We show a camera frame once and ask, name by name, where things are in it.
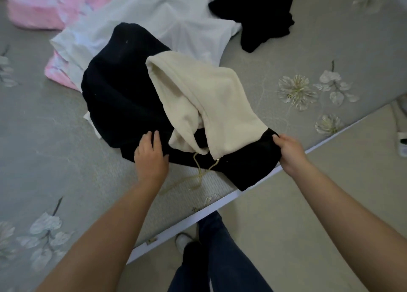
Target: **leg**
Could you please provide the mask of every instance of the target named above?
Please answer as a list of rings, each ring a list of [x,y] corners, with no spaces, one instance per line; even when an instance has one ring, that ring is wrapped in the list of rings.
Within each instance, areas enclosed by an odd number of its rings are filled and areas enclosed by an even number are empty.
[[[209,292],[208,254],[199,242],[186,245],[168,292]]]
[[[208,250],[208,274],[214,292],[273,292],[237,247],[218,212],[199,221],[199,240]]]

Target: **white shoe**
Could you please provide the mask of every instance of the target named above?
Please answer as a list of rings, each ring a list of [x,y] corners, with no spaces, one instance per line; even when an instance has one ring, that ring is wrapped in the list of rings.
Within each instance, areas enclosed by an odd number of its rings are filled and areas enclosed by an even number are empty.
[[[193,241],[194,240],[192,237],[190,237],[186,233],[181,232],[176,236],[176,247],[177,247],[178,251],[182,255],[184,255],[184,249],[185,249],[186,245],[188,245],[189,243],[191,243]]]

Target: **person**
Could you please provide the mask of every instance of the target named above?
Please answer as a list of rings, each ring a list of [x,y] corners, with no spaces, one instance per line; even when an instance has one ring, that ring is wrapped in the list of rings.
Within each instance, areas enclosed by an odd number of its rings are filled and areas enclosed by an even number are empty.
[[[114,291],[143,221],[168,173],[160,136],[148,132],[135,150],[138,183],[72,246],[37,292]],[[369,291],[407,291],[407,240],[318,170],[295,139],[273,137],[293,178],[342,257]],[[169,291],[272,291],[237,247],[215,212],[202,219],[199,240],[180,234],[184,259]]]

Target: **person's left arm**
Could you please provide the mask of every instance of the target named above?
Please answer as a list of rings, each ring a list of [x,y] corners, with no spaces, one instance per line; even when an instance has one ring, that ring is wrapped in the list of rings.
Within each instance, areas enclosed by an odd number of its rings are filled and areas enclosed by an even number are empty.
[[[160,136],[143,135],[134,153],[139,182],[72,246],[37,292],[114,291],[147,212],[168,174]]]

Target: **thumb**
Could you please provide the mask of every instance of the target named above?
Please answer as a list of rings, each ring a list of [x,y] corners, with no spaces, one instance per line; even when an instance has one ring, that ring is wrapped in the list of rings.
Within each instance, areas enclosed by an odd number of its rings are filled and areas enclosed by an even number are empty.
[[[273,135],[273,141],[275,144],[277,144],[280,147],[282,147],[284,144],[284,139],[278,137],[278,135]]]

